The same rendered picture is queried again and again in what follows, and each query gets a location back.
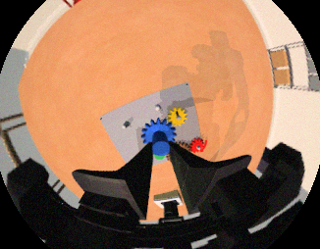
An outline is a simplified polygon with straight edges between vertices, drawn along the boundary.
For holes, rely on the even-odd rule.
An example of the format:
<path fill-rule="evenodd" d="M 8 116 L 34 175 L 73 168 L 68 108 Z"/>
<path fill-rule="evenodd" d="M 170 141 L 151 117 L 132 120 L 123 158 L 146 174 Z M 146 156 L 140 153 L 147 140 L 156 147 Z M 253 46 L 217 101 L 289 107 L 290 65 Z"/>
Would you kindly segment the blue gear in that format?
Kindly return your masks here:
<path fill-rule="evenodd" d="M 143 137 L 144 144 L 147 144 L 148 141 L 152 141 L 152 152 L 153 155 L 156 156 L 165 156 L 169 152 L 169 143 L 168 140 L 176 141 L 175 137 L 177 134 L 175 131 L 175 126 L 172 125 L 172 122 L 168 122 L 164 120 L 160 122 L 160 118 L 156 118 L 156 122 L 151 120 L 151 124 L 145 122 L 145 127 L 141 131 L 144 134 Z M 172 125 L 172 127 L 171 127 Z"/>

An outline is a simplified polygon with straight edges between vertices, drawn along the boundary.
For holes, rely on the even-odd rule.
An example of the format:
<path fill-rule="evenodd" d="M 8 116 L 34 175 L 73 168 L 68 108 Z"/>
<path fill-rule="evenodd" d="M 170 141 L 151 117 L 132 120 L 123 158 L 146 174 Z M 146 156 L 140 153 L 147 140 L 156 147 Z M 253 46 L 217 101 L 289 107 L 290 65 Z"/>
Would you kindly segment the red gear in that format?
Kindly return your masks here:
<path fill-rule="evenodd" d="M 199 139 L 199 137 L 198 137 L 198 139 L 194 139 L 194 141 L 191 141 L 190 148 L 188 148 L 188 149 L 191 149 L 190 152 L 194 152 L 194 153 L 195 153 L 195 151 L 199 152 L 199 149 L 196 149 L 196 145 L 199 145 L 200 151 L 202 151 L 202 145 L 204 144 L 203 141 L 204 140 Z"/>

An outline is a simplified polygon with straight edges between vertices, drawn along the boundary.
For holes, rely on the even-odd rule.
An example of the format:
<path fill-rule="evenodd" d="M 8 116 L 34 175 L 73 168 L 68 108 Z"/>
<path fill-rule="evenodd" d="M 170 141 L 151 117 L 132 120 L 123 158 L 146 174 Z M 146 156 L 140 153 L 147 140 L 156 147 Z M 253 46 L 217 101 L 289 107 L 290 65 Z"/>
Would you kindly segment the brown gear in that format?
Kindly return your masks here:
<path fill-rule="evenodd" d="M 177 143 L 177 141 L 176 141 L 176 144 L 179 144 L 179 143 Z M 180 147 L 181 148 L 185 148 L 185 149 L 187 149 L 188 150 L 188 152 L 190 152 L 191 151 L 191 149 L 188 149 L 188 148 L 190 148 L 190 144 L 184 144 L 184 142 L 183 143 L 181 143 L 181 141 L 180 141 Z M 169 157 L 169 152 L 167 153 L 167 159 L 168 159 L 168 161 L 169 160 L 171 160 L 171 157 Z M 171 163 L 172 163 L 172 160 L 171 160 Z"/>

